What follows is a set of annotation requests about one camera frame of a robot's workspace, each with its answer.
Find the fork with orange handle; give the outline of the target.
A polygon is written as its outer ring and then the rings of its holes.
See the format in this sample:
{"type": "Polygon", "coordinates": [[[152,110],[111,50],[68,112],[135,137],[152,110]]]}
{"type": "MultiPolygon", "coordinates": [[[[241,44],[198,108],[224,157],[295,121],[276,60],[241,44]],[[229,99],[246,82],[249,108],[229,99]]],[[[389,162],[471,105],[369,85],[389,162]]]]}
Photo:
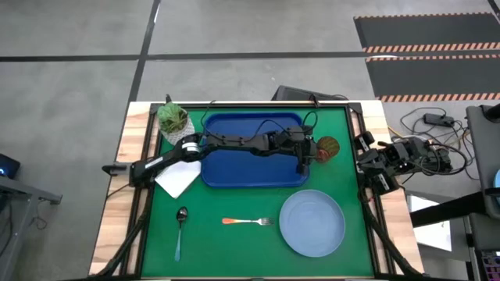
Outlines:
{"type": "Polygon", "coordinates": [[[273,220],[270,218],[261,218],[255,220],[222,218],[222,224],[224,225],[238,224],[238,223],[255,223],[260,226],[270,226],[273,225],[273,220]]]}

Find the black device with blue light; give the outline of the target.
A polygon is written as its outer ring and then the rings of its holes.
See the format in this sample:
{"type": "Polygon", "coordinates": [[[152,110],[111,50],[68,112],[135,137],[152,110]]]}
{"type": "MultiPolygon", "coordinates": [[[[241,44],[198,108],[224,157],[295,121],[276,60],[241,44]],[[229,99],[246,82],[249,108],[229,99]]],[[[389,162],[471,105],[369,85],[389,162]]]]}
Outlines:
{"type": "Polygon", "coordinates": [[[13,180],[16,178],[19,168],[20,162],[4,154],[0,154],[0,176],[13,180]]]}

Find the green table mat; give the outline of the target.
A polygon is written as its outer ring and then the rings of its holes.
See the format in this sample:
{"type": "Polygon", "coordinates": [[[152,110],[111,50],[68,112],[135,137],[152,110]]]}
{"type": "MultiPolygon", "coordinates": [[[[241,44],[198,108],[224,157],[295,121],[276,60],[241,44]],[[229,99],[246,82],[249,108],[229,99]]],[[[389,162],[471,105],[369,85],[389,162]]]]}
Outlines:
{"type": "Polygon", "coordinates": [[[299,187],[212,188],[197,177],[177,199],[156,186],[144,252],[144,277],[333,277],[373,275],[370,246],[358,199],[355,161],[346,112],[342,108],[299,108],[302,122],[321,137],[340,144],[329,162],[313,163],[299,187]],[[345,216],[340,247],[322,258],[296,253],[278,225],[224,225],[222,218],[278,219],[283,203],[300,190],[319,190],[332,197],[345,216]],[[181,207],[188,210],[182,225],[180,261],[174,261],[181,207]]]}

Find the white folded napkin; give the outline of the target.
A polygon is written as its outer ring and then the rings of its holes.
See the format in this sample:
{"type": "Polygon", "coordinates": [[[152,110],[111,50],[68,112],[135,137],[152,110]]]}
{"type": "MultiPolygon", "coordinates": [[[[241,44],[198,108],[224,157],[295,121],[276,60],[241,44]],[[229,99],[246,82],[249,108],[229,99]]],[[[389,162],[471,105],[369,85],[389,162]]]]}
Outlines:
{"type": "Polygon", "coordinates": [[[165,168],[155,182],[173,199],[179,198],[200,175],[202,164],[197,162],[178,162],[165,168]]]}

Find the light blue round plate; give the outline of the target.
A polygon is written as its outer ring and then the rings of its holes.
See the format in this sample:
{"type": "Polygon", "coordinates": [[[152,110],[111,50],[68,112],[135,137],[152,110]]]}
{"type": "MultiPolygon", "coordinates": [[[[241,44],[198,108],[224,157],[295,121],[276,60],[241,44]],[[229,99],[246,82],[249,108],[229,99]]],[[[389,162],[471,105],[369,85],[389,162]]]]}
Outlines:
{"type": "Polygon", "coordinates": [[[308,258],[335,252],[345,237],[345,216],[339,204],[319,190],[300,190],[282,205],[279,229],[286,244],[308,258]]]}

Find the black hazard-striped floor mat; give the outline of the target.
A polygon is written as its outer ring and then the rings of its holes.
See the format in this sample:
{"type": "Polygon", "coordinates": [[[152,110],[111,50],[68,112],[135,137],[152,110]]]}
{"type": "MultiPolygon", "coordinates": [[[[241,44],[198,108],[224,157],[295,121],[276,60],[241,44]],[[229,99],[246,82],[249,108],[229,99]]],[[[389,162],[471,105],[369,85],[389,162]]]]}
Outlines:
{"type": "Polygon", "coordinates": [[[500,50],[500,23],[489,12],[356,16],[366,53],[500,50]]]}
{"type": "Polygon", "coordinates": [[[500,54],[368,58],[382,102],[500,100],[500,54]]]}

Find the grey metal stand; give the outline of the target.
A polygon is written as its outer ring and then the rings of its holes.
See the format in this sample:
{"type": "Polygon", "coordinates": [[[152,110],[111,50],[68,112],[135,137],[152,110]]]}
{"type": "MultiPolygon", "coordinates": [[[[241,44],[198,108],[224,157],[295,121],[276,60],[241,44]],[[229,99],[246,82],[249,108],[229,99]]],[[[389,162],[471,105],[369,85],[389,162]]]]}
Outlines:
{"type": "Polygon", "coordinates": [[[10,281],[39,201],[59,205],[63,196],[0,176],[0,281],[10,281]]]}

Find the white paper sheet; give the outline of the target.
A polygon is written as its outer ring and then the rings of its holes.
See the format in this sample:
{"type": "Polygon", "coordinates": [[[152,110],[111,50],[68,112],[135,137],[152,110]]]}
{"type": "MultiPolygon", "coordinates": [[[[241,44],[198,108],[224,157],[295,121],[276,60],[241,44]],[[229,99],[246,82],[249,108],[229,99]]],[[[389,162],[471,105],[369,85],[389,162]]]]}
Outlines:
{"type": "MultiPolygon", "coordinates": [[[[438,205],[437,202],[423,197],[409,195],[409,210],[416,212],[424,208],[438,205]]],[[[434,247],[444,251],[452,251],[452,239],[450,222],[443,221],[426,226],[414,226],[416,241],[429,247],[434,247]]]]}

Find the dark blue plastic tray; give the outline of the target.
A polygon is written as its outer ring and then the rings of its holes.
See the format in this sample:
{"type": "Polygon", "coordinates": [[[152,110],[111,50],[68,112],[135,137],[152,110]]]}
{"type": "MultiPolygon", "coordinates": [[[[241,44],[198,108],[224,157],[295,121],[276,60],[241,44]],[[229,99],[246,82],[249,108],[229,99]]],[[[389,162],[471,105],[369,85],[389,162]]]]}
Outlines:
{"type": "MultiPolygon", "coordinates": [[[[300,126],[293,112],[218,113],[205,121],[211,133],[253,137],[268,131],[300,126]]],[[[218,150],[202,160],[201,177],[212,188],[299,187],[309,175],[298,173],[298,159],[290,155],[259,157],[248,151],[218,150]]]]}

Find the black keyboard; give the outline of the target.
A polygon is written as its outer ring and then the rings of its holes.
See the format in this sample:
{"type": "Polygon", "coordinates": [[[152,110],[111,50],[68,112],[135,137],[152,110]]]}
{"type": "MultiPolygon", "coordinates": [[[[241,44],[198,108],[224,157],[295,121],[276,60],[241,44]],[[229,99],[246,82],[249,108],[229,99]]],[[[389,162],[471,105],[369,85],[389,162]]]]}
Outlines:
{"type": "Polygon", "coordinates": [[[500,281],[500,251],[482,251],[479,254],[482,281],[500,281]]]}

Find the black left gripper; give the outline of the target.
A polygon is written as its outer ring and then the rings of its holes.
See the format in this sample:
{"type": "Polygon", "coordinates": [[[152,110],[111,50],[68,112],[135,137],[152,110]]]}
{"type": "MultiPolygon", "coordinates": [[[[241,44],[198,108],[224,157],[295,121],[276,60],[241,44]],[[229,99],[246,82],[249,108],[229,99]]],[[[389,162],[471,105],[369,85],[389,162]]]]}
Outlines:
{"type": "Polygon", "coordinates": [[[279,146],[298,157],[297,173],[306,174],[313,162],[324,162],[324,158],[316,156],[315,141],[320,139],[320,135],[313,133],[312,126],[292,126],[279,134],[279,146]]]}

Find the black case behind table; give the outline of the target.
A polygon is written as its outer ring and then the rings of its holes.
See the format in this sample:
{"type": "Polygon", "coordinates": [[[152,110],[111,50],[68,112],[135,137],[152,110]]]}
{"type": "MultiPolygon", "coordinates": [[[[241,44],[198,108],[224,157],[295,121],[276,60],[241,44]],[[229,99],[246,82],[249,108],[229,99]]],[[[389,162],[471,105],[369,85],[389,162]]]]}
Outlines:
{"type": "Polygon", "coordinates": [[[314,91],[307,91],[300,88],[280,85],[272,101],[347,101],[348,98],[341,94],[323,94],[314,91]]]}

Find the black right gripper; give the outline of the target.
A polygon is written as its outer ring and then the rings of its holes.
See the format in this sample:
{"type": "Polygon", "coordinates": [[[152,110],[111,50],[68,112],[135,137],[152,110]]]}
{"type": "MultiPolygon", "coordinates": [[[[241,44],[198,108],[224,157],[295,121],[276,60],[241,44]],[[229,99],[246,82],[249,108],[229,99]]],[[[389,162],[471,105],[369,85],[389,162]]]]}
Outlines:
{"type": "Polygon", "coordinates": [[[399,184],[391,176],[393,168],[388,156],[389,148],[370,148],[370,145],[374,142],[375,139],[370,131],[364,131],[355,137],[356,149],[364,151],[358,157],[357,166],[367,176],[375,176],[373,178],[373,189],[376,194],[387,194],[396,191],[399,184]]]}

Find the plant in patterned white pot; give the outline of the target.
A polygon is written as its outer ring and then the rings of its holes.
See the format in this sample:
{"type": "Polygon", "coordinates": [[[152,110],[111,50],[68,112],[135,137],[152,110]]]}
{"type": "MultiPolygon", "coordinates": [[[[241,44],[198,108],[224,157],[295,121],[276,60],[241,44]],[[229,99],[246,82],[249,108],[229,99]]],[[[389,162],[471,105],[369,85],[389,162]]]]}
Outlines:
{"type": "Polygon", "coordinates": [[[172,145],[195,132],[195,127],[188,112],[178,104],[168,102],[160,106],[157,116],[161,134],[172,145]]]}

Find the spoon with light blue handle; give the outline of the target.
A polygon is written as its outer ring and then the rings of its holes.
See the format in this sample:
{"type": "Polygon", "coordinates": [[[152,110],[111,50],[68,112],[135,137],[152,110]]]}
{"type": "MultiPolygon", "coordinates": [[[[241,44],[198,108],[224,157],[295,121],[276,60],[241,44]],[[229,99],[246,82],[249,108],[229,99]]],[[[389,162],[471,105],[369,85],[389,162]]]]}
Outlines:
{"type": "Polygon", "coordinates": [[[178,235],[177,235],[177,245],[176,245],[175,254],[174,254],[174,261],[175,262],[180,261],[182,225],[187,220],[187,218],[188,218],[188,209],[186,207],[181,207],[177,211],[177,214],[176,214],[176,219],[177,219],[177,222],[179,224],[179,230],[178,230],[178,235]]]}

